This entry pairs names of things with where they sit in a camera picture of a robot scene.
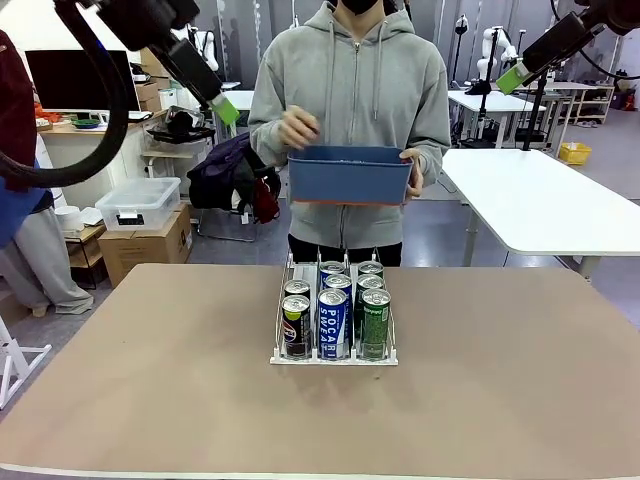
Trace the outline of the person's left hand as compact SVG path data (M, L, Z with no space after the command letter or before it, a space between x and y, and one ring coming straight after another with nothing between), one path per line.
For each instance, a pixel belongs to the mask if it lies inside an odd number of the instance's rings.
M403 163L411 163L411 172L405 193L405 201L408 202L421 196L424 186L422 160L420 152L415 148L402 151L399 158Z

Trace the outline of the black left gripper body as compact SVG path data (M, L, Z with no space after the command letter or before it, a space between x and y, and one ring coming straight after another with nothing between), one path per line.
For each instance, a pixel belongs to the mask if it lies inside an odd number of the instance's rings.
M188 39L165 38L149 50L202 106L210 106L221 94L222 81Z

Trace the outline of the person's right hand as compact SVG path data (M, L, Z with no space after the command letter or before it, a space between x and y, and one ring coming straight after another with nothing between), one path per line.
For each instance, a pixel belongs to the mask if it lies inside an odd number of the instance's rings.
M292 105L282 114L278 125L278 136L284 145L303 150L311 145L318 135L318 121L301 107Z

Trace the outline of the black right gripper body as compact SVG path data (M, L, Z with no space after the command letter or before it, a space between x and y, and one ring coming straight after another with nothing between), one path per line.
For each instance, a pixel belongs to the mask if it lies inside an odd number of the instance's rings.
M587 15L569 13L524 51L522 64L531 75L538 74L586 45L599 26Z

